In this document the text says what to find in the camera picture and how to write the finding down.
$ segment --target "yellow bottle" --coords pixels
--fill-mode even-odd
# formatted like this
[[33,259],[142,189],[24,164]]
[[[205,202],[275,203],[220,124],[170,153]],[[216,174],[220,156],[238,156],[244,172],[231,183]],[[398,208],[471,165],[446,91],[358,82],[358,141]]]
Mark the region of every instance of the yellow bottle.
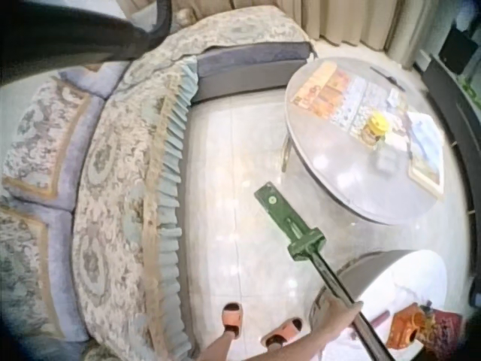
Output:
[[369,117],[362,129],[361,137],[368,145],[375,145],[389,130],[389,122],[379,111]]

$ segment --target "gray pillow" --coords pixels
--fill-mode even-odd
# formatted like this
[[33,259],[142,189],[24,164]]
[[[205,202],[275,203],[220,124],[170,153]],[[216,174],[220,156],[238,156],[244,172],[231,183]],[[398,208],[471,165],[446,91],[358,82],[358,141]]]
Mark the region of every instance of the gray pillow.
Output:
[[15,335],[88,339],[71,273],[72,216],[0,198],[2,316]]
[[208,77],[246,65],[305,60],[311,46],[308,42],[279,42],[221,47],[197,56],[198,76]]
[[102,99],[108,99],[129,62],[106,62],[101,65],[76,66],[59,71],[62,80]]
[[34,95],[5,157],[2,184],[26,201],[73,211],[104,101],[60,80]]

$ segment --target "orange slipper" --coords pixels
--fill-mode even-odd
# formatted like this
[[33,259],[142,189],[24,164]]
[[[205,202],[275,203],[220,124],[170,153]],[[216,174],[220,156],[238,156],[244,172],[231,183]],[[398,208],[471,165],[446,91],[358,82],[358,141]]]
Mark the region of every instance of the orange slipper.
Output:
[[243,315],[242,306],[236,302],[228,303],[222,310],[222,324],[226,331],[235,334],[234,340],[241,336]]
[[284,344],[297,336],[301,330],[302,320],[298,317],[291,318],[274,331],[264,336],[261,340],[261,344],[264,347],[267,347],[272,343]]

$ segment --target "table top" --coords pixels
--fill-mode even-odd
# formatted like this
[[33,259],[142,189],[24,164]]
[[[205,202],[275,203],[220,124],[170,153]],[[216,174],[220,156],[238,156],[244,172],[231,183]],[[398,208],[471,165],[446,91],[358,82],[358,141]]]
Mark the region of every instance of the table top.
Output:
[[[387,342],[395,313],[414,302],[443,309],[447,293],[447,273],[443,259],[431,250],[395,250],[378,253],[354,263],[342,272],[340,279],[355,300],[362,300],[362,313],[368,320],[374,320],[385,311],[390,315],[375,328],[381,341]],[[319,298],[319,306],[313,320],[313,327],[322,322],[327,308],[325,295]],[[340,337],[328,344],[322,352],[322,361],[370,360],[359,339],[352,339],[352,329],[345,329]],[[394,359],[410,360],[422,349],[422,343],[414,341],[401,349],[389,349]]]
[[[379,66],[357,59],[324,58],[307,63],[289,81],[286,119],[295,149],[327,190],[360,216],[385,224],[406,223],[428,211],[437,199],[408,175],[408,152],[399,152],[395,170],[378,169],[382,144],[372,150],[337,125],[291,103],[299,88],[325,60],[336,62],[367,81],[390,90],[393,85],[371,69]],[[398,79],[409,105],[432,116],[424,96]]]

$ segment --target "white floor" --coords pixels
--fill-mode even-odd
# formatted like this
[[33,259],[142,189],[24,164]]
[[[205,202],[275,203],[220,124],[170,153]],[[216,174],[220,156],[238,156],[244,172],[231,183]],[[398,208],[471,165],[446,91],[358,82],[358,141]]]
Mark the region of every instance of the white floor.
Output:
[[[382,53],[365,47],[319,43],[319,55],[355,56],[412,80]],[[308,262],[293,262],[288,240],[253,193],[272,181],[294,209],[326,235],[322,251],[333,269],[377,250],[430,249],[449,275],[446,309],[466,312],[469,284],[468,223],[464,190],[455,159],[445,148],[446,194],[425,216],[405,226],[362,220],[319,187],[292,154],[280,171],[286,136],[284,90],[227,97],[204,103],[190,114],[186,175],[186,251],[194,332],[201,347],[222,333],[220,314],[228,302],[241,302],[244,330],[229,359],[264,352],[259,340],[289,317],[304,319],[322,287]]]

